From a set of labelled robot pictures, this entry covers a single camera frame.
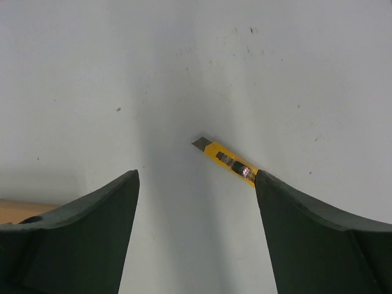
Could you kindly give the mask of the yellow utility knife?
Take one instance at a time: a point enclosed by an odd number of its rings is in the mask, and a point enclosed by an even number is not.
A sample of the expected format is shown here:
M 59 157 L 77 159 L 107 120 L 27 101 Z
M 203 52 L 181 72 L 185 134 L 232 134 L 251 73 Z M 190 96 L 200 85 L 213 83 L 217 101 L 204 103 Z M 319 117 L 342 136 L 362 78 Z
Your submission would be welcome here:
M 206 156 L 215 161 L 216 164 L 229 170 L 242 180 L 255 187 L 255 178 L 258 168 L 249 163 L 233 151 L 229 150 L 216 141 L 210 141 L 200 137 L 192 142 L 192 145 L 201 150 Z

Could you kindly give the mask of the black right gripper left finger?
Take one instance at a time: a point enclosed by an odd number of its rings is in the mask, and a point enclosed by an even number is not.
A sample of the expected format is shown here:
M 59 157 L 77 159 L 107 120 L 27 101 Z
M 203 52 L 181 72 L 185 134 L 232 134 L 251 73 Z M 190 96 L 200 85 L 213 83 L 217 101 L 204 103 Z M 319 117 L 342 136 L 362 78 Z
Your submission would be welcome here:
M 1 225 L 2 293 L 118 293 L 140 188 L 136 170 L 52 211 Z

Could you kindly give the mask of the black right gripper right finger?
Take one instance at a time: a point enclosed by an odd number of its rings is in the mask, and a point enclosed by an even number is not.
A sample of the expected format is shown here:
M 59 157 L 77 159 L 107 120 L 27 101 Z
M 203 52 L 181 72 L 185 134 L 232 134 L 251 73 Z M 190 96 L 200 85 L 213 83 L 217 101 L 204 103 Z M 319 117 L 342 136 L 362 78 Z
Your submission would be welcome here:
M 259 170 L 255 191 L 279 293 L 390 293 L 391 225 Z

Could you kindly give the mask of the brown cardboard express box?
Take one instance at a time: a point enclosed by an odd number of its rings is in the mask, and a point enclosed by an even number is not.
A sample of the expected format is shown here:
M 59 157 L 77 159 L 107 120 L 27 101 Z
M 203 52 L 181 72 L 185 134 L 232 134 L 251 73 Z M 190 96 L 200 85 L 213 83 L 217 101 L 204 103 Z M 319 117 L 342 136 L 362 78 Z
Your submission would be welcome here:
M 0 200 L 0 224 L 19 224 L 21 221 L 56 209 L 55 205 Z

